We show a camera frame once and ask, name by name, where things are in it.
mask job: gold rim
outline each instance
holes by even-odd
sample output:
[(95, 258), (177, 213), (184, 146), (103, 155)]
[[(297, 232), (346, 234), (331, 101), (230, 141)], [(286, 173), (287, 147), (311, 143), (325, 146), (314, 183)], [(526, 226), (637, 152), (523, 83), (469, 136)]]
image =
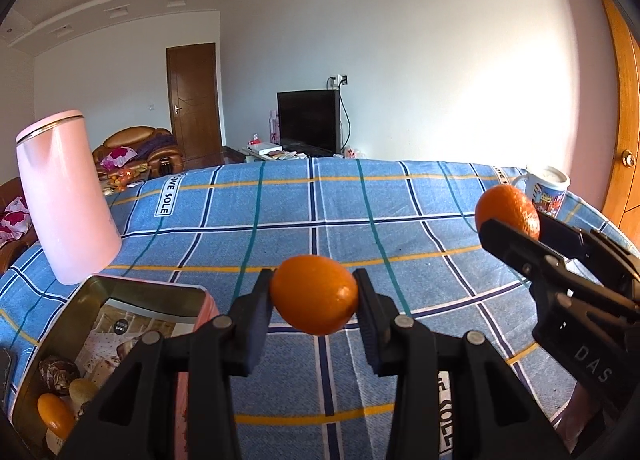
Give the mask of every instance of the gold rim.
[(83, 119), (83, 118), (84, 117), (81, 114), (75, 114), (72, 117), (65, 117), (64, 119), (59, 119), (59, 120), (54, 120), (53, 122), (49, 122), (48, 124), (45, 124), (42, 127), (34, 129), (34, 131), (31, 131), (30, 133), (27, 133), (26, 135), (24, 135), (22, 138), (20, 138), (20, 140), (18, 140), (15, 143), (15, 146), (18, 147), (22, 142), (26, 142), (30, 138), (33, 138), (34, 136), (40, 135), (41, 133), (44, 133), (45, 131), (48, 131), (49, 129), (53, 129), (55, 126), (58, 126), (58, 125), (63, 124), (65, 122), (68, 122), (69, 120)]

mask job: floor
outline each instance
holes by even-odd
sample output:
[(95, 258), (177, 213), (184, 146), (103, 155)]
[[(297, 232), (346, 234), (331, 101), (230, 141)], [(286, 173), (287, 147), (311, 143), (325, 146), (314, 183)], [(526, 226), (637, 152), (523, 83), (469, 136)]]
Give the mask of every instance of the floor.
[(187, 160), (184, 168), (187, 171), (202, 169), (203, 167), (213, 167), (222, 164), (241, 164), (244, 162), (244, 155), (235, 149), (224, 146), (221, 153), (210, 154), (201, 158)]

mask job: mug handle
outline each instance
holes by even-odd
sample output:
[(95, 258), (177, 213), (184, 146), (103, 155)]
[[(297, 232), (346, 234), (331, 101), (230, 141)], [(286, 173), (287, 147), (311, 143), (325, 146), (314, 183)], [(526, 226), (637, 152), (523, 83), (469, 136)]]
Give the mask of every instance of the mug handle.
[(520, 176), (516, 176), (514, 181), (511, 182), (511, 185), (515, 186), (520, 180), (526, 180), (528, 175), (520, 175)]

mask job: orange fruit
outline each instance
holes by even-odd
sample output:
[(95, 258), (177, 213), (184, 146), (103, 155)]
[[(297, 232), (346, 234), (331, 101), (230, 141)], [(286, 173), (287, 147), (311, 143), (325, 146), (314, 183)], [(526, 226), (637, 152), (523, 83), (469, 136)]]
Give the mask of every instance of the orange fruit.
[(65, 402), (53, 393), (43, 393), (38, 399), (38, 413), (45, 425), (59, 438), (66, 440), (76, 423)]
[(271, 300), (293, 328), (311, 335), (337, 332), (358, 307), (358, 284), (340, 263), (321, 255), (296, 255), (273, 273)]
[(540, 236), (540, 218), (527, 195), (513, 185), (500, 184), (487, 189), (476, 204), (476, 229), (491, 219), (503, 221), (533, 239)]

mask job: pink bottle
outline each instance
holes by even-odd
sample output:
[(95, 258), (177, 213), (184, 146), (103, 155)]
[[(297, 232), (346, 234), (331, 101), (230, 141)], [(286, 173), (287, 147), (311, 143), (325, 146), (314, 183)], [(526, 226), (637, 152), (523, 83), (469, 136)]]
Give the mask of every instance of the pink bottle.
[(78, 110), (38, 120), (15, 139), (18, 168), (33, 226), (62, 284), (101, 271), (122, 240), (104, 199), (84, 117)]

